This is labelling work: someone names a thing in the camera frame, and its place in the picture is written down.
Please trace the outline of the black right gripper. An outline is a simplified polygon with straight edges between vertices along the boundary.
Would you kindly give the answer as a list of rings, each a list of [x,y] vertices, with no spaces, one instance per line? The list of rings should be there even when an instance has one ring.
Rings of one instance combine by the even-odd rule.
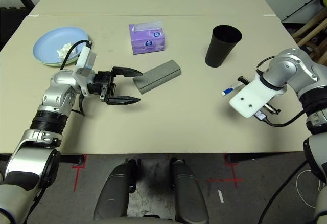
[[[241,83],[243,83],[244,85],[248,85],[250,83],[250,81],[248,79],[246,79],[244,76],[240,76],[237,78],[237,80]],[[271,114],[279,114],[281,112],[280,109],[275,108],[274,106],[272,106],[271,104],[267,103],[263,106],[263,108],[268,111]]]

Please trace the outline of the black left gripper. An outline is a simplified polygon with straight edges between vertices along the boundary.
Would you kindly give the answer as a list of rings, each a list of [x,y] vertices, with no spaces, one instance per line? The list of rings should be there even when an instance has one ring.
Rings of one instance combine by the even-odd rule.
[[[115,97],[116,84],[114,78],[117,75],[124,77],[142,76],[142,72],[126,67],[113,67],[112,71],[99,71],[95,73],[92,82],[90,83],[90,93],[98,95],[102,102],[108,105],[129,105],[140,101],[140,98],[130,96]]]

